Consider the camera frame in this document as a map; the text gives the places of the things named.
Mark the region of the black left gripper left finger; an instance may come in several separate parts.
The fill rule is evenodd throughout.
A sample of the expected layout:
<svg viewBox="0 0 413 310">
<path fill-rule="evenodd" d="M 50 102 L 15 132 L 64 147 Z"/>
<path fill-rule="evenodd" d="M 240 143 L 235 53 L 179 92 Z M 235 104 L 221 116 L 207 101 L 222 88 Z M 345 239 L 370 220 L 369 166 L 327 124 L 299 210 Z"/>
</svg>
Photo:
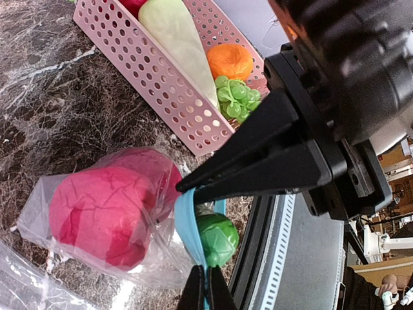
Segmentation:
<svg viewBox="0 0 413 310">
<path fill-rule="evenodd" d="M 205 271 L 201 265 L 195 265 L 186 281 L 177 310 L 204 310 Z"/>
</svg>

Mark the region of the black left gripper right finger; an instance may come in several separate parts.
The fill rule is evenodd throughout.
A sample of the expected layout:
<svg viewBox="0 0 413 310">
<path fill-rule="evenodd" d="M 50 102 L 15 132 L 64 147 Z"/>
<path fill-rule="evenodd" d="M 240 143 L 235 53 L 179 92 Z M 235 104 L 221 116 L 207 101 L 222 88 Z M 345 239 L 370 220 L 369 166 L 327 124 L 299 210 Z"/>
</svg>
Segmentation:
<svg viewBox="0 0 413 310">
<path fill-rule="evenodd" d="M 206 297 L 209 309 L 237 310 L 219 267 L 209 267 L 206 274 Z"/>
</svg>

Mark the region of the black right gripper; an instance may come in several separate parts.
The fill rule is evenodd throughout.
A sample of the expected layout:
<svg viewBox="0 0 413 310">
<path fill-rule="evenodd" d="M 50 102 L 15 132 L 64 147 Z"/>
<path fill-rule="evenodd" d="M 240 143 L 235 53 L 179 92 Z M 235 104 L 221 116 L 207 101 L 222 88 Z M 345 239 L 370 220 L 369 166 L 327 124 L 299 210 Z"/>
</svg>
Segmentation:
<svg viewBox="0 0 413 310">
<path fill-rule="evenodd" d="M 238 196 L 303 191 L 314 216 L 333 220 L 371 216 L 390 205 L 389 187 L 369 141 L 337 140 L 301 83 L 303 69 L 290 44 L 265 59 L 273 91 L 214 155 L 176 185 L 197 187 L 195 203 Z M 306 142 L 254 156 L 299 119 Z"/>
</svg>

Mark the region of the small green cucumber toy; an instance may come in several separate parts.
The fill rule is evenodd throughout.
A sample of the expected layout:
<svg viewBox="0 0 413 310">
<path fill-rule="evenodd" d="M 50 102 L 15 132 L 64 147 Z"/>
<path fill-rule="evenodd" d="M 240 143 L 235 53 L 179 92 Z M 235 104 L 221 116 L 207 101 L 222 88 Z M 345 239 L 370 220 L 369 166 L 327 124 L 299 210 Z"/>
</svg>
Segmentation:
<svg viewBox="0 0 413 310">
<path fill-rule="evenodd" d="M 232 221 L 224 214 L 210 213 L 198 216 L 197 226 L 207 265 L 224 266 L 239 244 L 239 235 Z"/>
</svg>

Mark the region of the clear zip bag blue zipper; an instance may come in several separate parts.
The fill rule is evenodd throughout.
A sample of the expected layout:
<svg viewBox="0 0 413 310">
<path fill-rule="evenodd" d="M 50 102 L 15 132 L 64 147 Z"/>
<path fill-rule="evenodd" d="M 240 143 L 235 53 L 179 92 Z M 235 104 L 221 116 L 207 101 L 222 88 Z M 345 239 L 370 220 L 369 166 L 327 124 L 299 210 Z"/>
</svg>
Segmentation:
<svg viewBox="0 0 413 310">
<path fill-rule="evenodd" d="M 120 280 L 185 285 L 207 267 L 178 166 L 156 149 L 121 150 L 72 174 L 42 176 L 17 220 L 21 236 Z"/>
</svg>

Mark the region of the pink red fruit toy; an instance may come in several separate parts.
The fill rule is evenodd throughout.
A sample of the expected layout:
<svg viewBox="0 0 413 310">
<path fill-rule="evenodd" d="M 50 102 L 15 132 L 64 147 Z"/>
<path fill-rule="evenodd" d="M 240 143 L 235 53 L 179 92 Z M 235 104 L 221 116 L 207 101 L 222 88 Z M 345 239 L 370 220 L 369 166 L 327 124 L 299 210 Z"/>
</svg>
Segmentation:
<svg viewBox="0 0 413 310">
<path fill-rule="evenodd" d="M 148 251 L 153 188 L 148 178 L 122 167 L 71 174 L 50 202 L 52 236 L 89 254 L 96 265 L 130 271 Z"/>
</svg>

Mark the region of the red apple toy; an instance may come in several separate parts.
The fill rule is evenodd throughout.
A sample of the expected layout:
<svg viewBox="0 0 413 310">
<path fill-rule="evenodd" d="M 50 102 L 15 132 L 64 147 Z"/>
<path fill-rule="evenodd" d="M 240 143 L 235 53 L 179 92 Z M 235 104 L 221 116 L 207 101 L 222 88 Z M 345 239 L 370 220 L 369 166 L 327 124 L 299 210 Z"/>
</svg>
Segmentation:
<svg viewBox="0 0 413 310">
<path fill-rule="evenodd" d="M 176 164 L 162 152 L 150 147 L 124 149 L 102 157 L 92 167 L 122 167 L 148 178 L 154 187 L 150 192 L 156 197 L 148 208 L 154 222 L 164 221 L 174 210 L 179 196 L 176 184 L 182 176 Z"/>
</svg>

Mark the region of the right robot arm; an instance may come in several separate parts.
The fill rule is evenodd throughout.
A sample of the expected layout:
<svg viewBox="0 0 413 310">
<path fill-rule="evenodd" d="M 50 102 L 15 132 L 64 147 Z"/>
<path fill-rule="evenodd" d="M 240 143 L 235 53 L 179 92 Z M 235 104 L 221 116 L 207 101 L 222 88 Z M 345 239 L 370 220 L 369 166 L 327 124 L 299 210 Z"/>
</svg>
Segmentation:
<svg viewBox="0 0 413 310">
<path fill-rule="evenodd" d="M 177 184 L 195 203 L 304 195 L 334 220 L 392 201 L 373 137 L 412 121 L 411 1 L 271 1 L 290 43 L 265 59 L 269 94 Z"/>
</svg>

